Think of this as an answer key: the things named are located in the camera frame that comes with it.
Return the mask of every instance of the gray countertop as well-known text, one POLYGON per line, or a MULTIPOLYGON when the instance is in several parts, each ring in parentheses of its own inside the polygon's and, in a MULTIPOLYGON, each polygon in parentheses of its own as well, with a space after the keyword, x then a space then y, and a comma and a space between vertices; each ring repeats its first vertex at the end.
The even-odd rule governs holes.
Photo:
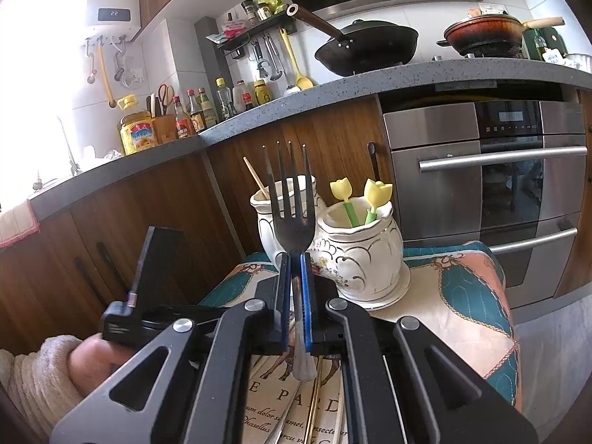
POLYGON ((592 74, 534 60, 475 58, 402 65, 340 78, 274 100, 183 140, 129 155, 89 170, 31 197, 39 221, 134 173, 270 124, 332 103, 401 88, 472 80, 549 81, 592 90, 592 74))

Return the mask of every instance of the stainless steel appliance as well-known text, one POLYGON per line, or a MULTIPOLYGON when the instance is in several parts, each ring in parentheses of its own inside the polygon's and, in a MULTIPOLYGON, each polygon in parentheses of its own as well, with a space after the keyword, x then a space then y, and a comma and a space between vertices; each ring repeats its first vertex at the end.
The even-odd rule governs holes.
POLYGON ((384 120, 406 245, 481 240, 504 269, 510 307, 553 296, 584 191, 581 106, 492 100, 384 120))

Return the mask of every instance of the teal pattern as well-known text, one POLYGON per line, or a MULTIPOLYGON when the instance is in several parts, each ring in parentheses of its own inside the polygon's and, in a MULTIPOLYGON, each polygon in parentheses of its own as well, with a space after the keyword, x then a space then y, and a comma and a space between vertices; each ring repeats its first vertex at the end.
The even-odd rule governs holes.
MULTIPOLYGON (((442 269, 441 294, 446 304, 466 319, 498 329, 513 339, 514 330, 510 325, 510 319, 495 292, 489 288, 486 281, 454 259, 454 253, 466 251, 483 252, 488 255, 493 261, 499 281, 504 281, 504 273, 499 262, 481 242, 471 242, 463 246, 404 249, 403 258, 411 269, 430 265, 439 258, 438 256, 450 258, 452 265, 442 269)), ((252 254, 241 265, 242 270, 222 281, 200 304, 211 307, 225 305, 238 298, 260 270, 277 273, 265 253, 252 254)), ((487 378, 487 382, 512 405, 516 404, 519 384, 518 358, 518 351, 513 351, 487 378)))

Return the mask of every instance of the white ceramic vase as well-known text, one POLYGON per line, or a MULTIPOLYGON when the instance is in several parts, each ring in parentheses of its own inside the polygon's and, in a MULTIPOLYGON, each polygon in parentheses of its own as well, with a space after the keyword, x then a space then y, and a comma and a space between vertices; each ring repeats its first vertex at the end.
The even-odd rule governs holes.
MULTIPOLYGON (((288 189, 289 189, 289 197, 290 197, 290 206, 292 215, 294 215, 294 185, 292 184, 292 179, 288 178, 288 189)), ((312 177, 313 181, 313 198, 314 198, 314 209, 316 215, 327 208, 327 205, 323 201, 323 199, 317 193, 317 179, 312 177)), ((302 212, 303 215, 306 216, 306 178, 304 175, 298 176, 298 186, 300 187, 300 200, 302 202, 302 212)), ((283 212, 283 199, 282 199, 282 183, 275 182, 275 191, 277 192, 277 199, 279 200, 279 210, 283 212)), ((279 270, 279 265, 281 264, 281 257, 280 253, 285 252, 282 246, 279 244, 277 239, 275 238, 275 232, 273 231, 273 219, 271 216, 271 200, 267 200, 263 195, 261 190, 257 191, 254 195, 251 196, 251 205, 257 211, 257 222, 259 227, 259 237, 261 238, 261 243, 263 244, 263 249, 265 253, 279 270)), ((317 229, 315 232, 315 239, 319 234, 319 226, 317 225, 317 229)))
MULTIPOLYGON (((350 199, 360 222, 370 208, 363 197, 350 199)), ((335 281, 352 301, 377 301, 392 295, 403 262, 403 239, 391 202, 377 209, 374 222, 351 228, 343 203, 319 213, 319 236, 311 251, 313 267, 335 281)))

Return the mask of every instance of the human hand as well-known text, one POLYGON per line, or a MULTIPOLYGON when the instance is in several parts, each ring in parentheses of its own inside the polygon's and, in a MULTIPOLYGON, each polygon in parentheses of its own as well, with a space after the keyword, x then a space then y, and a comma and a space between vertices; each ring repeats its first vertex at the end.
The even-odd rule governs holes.
POLYGON ((95 334, 68 356, 70 381, 84 398, 111 375, 114 365, 125 364, 134 354, 133 349, 102 340, 100 334, 95 334))

